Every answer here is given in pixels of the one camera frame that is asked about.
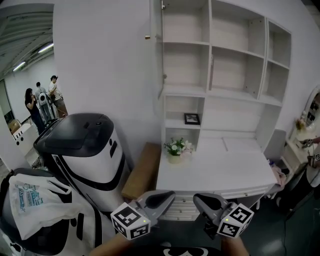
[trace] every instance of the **desk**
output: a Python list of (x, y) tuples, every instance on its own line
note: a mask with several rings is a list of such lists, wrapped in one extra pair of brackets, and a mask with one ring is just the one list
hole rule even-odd
[(164, 150), (161, 153), (156, 189), (176, 192), (164, 220), (195, 220), (199, 212), (193, 195), (198, 192), (219, 193), (251, 207), (277, 183), (253, 139), (206, 138), (200, 145), (190, 160), (180, 164), (169, 163)]

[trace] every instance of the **flower pot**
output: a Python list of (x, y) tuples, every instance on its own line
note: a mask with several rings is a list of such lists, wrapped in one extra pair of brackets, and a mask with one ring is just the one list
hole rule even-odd
[(182, 162), (182, 158), (180, 155), (171, 155), (169, 154), (168, 156), (168, 161), (170, 164), (180, 164)]

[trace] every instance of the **ceiling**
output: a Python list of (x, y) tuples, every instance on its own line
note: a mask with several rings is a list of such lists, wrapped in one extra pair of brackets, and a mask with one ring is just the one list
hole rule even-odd
[(25, 61), (19, 70), (52, 55), (54, 48), (38, 51), (53, 42), (53, 5), (21, 4), (0, 13), (0, 79)]

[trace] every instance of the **man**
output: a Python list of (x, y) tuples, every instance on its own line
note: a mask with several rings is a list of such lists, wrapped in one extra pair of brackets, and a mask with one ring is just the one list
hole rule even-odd
[[(46, 92), (46, 89), (41, 87), (41, 84), (40, 82), (37, 82), (36, 83), (36, 91), (35, 91), (35, 98), (37, 101), (39, 101), (39, 95), (41, 93), (44, 93), (46, 96), (47, 96), (47, 92)], [(50, 111), (49, 111), (49, 107), (48, 107), (48, 104), (44, 104), (44, 105), (40, 105), (40, 110), (42, 112), (42, 115), (44, 117), (44, 121), (47, 123), (48, 121), (51, 120), (51, 114), (50, 114)]]
[(59, 118), (64, 118), (68, 115), (68, 112), (66, 109), (64, 98), (62, 97), (62, 93), (59, 91), (57, 87), (57, 79), (57, 76), (51, 76), (51, 82), (49, 85), (49, 95), (53, 101), (53, 104), (56, 106)]

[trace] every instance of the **black shirt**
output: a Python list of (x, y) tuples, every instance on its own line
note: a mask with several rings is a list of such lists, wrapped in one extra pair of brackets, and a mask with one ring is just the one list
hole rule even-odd
[(25, 107), (29, 110), (31, 115), (40, 114), (39, 113), (39, 109), (37, 108), (36, 102), (33, 103), (33, 109), (30, 109), (30, 108), (27, 107), (28, 103), (30, 103), (30, 104), (32, 103), (31, 97), (30, 98), (26, 98), (25, 101), (24, 101)]

